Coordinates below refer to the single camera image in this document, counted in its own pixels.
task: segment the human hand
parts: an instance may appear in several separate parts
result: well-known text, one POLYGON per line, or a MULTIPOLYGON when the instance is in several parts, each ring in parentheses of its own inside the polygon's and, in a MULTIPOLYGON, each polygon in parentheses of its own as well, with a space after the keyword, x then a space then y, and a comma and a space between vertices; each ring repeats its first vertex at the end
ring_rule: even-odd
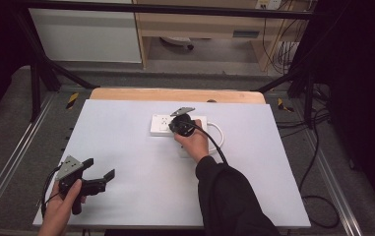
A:
MULTIPOLYGON (((202 127, 201 120, 195 120, 195 123, 197 126, 202 127)), ((189 137, 174 134, 174 139, 181 143, 182 147, 197 163, 203 157, 209 155, 208 137, 198 129, 195 129, 194 133, 189 137)))
POLYGON ((79 196, 81 188, 82 180, 78 179, 70 188, 67 196, 63 200, 58 194, 59 182, 55 181, 49 197, 52 197, 52 199, 48 202, 48 207, 46 208, 45 217, 42 222, 42 226, 40 227, 38 236, 65 235, 65 229, 68 220, 70 219, 73 202, 79 196))

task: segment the black jacket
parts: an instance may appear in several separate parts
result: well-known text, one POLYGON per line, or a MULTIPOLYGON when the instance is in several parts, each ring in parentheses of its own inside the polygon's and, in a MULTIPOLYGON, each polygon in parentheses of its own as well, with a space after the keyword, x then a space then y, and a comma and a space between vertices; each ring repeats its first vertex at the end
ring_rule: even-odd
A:
POLYGON ((198 163, 196 176, 207 236, 280 235, 242 173, 206 156, 198 163))

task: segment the white power strip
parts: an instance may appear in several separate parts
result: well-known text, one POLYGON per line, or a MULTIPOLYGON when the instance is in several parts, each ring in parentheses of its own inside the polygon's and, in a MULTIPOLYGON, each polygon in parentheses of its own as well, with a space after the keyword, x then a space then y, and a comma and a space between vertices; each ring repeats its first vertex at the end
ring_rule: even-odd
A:
MULTIPOLYGON (((173 136, 168 125, 174 116, 169 115, 153 115, 151 121, 151 136, 173 136)), ((208 118, 206 116, 191 116, 192 120, 201 120, 202 129, 208 132, 208 118)))

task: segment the white wall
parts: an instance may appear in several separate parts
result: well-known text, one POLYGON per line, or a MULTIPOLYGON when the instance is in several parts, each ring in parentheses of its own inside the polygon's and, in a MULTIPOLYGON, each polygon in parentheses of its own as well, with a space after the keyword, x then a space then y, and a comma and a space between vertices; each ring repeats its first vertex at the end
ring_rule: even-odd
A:
MULTIPOLYGON (((130 0, 79 1, 131 3, 130 0)), ((52 60, 141 63, 132 13, 30 11, 46 55, 52 60)))

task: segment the white table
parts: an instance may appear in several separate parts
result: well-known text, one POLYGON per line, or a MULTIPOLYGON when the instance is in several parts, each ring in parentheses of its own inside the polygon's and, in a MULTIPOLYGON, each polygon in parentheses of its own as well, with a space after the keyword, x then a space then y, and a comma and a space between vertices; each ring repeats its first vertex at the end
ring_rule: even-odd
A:
MULTIPOLYGON (((115 179, 105 193, 88 197, 69 225, 90 228, 190 228, 203 225, 197 196, 195 162, 180 158, 171 137, 150 135, 153 114, 181 106, 196 108, 225 136, 229 164, 251 183, 264 214, 279 228, 309 227, 269 105, 187 101, 87 100, 62 160, 94 158, 85 179, 111 169, 115 179)), ((218 141, 219 133, 210 128, 218 141)), ((34 225, 42 222, 40 212, 34 225)))

